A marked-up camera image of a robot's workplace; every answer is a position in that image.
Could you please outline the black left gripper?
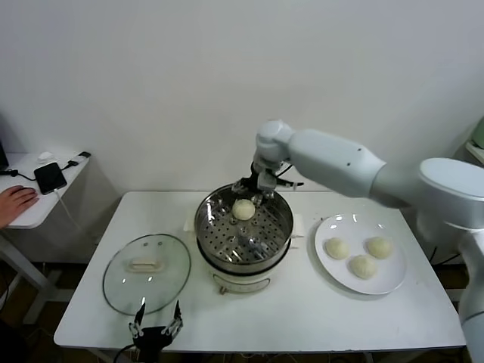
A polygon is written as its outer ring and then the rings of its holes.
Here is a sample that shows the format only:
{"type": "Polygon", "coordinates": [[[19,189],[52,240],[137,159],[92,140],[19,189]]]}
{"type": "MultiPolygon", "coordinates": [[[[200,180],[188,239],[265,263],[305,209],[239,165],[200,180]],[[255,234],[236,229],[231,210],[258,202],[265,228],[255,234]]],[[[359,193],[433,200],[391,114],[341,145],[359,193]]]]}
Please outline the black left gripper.
{"type": "Polygon", "coordinates": [[[170,323],[163,327],[146,327],[141,329],[146,307],[146,297],[141,299],[139,310],[135,313],[133,322],[129,323],[129,331],[135,347],[139,351],[138,362],[154,363],[159,361],[160,352],[171,344],[171,337],[176,337],[183,327],[180,302],[177,301],[170,323]]]}

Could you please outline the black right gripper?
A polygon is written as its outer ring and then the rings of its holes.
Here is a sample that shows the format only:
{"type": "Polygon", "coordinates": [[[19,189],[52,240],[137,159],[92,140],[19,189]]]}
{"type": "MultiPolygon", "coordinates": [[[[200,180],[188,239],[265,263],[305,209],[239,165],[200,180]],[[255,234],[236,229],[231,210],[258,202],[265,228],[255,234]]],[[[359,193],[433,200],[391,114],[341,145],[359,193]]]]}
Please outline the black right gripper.
{"type": "Polygon", "coordinates": [[[254,162],[250,165],[250,176],[241,178],[231,186],[231,191],[236,194],[252,193],[250,200],[253,204],[263,204],[267,200],[274,198],[274,191],[261,191],[258,181],[260,175],[260,167],[254,162]]]}

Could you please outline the person's bare hand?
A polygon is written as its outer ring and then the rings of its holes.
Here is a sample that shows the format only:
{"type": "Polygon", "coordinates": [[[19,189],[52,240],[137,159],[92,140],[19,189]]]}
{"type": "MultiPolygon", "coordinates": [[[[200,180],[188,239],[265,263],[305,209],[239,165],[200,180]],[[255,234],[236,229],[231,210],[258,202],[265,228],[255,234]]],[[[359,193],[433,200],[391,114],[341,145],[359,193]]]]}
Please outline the person's bare hand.
{"type": "Polygon", "coordinates": [[[15,185],[0,193],[0,227],[6,228],[39,200],[33,188],[15,185]]]}

